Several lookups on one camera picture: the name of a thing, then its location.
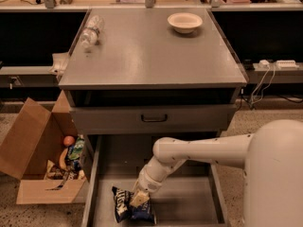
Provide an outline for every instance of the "snack bag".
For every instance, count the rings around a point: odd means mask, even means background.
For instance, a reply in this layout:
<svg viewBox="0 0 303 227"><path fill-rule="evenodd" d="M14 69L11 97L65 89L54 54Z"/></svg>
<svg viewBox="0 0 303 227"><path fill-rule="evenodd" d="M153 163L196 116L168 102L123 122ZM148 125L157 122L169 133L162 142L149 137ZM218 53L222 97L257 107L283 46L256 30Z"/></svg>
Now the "snack bag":
<svg viewBox="0 0 303 227"><path fill-rule="evenodd" d="M133 207L130 205L134 195L133 192L122 190L115 186L113 186L112 190L114 193L116 222L132 219L156 223L151 201L146 201L138 207Z"/></svg>
<svg viewBox="0 0 303 227"><path fill-rule="evenodd" d="M78 160L80 158L83 147L84 147L84 139L78 137L75 145L69 147L67 158L72 161Z"/></svg>

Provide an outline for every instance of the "white bowl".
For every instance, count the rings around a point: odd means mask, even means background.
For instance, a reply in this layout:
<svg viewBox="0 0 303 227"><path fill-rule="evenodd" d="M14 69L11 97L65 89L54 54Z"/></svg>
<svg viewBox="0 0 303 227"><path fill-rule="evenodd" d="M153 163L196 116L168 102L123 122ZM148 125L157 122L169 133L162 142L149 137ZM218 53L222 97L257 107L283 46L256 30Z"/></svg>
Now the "white bowl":
<svg viewBox="0 0 303 227"><path fill-rule="evenodd" d="M187 12L174 13L168 21L177 32L182 34L191 33L202 25L202 19L198 15Z"/></svg>

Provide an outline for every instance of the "drawer handle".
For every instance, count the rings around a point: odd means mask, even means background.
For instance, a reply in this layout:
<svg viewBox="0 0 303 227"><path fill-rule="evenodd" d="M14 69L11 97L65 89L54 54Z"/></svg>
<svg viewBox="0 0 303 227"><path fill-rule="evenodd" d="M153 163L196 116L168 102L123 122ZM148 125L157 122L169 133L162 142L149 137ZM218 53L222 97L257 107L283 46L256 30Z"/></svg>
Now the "drawer handle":
<svg viewBox="0 0 303 227"><path fill-rule="evenodd" d="M157 122L165 122L168 121L169 117L167 114L164 114L163 116L159 117L148 117L144 114L141 114L141 120L145 123L157 123Z"/></svg>

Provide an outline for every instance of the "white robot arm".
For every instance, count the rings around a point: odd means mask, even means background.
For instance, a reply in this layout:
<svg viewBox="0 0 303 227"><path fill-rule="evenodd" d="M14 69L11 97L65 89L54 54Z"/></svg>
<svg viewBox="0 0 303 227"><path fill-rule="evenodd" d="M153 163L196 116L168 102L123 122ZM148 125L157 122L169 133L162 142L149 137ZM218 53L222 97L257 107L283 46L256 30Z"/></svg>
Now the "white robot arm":
<svg viewBox="0 0 303 227"><path fill-rule="evenodd" d="M135 195L146 199L158 191L186 160L243 169L245 227L303 225L302 122L278 120L255 134L198 141L161 138L139 174Z"/></svg>

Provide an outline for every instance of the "open drawer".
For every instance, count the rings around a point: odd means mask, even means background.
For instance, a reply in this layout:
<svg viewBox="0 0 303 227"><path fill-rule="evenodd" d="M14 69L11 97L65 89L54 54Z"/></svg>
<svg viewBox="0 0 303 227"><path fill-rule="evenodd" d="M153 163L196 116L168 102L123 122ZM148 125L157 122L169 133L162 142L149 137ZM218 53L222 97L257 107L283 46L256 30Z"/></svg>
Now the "open drawer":
<svg viewBox="0 0 303 227"><path fill-rule="evenodd" d="M132 191L143 165L152 157L157 137L147 134L98 136L84 226L154 226L124 220L116 223L112 187ZM225 227L226 208L216 167L187 161L151 196L155 226Z"/></svg>
<svg viewBox="0 0 303 227"><path fill-rule="evenodd" d="M226 130L235 105L72 108L80 133L119 134Z"/></svg>

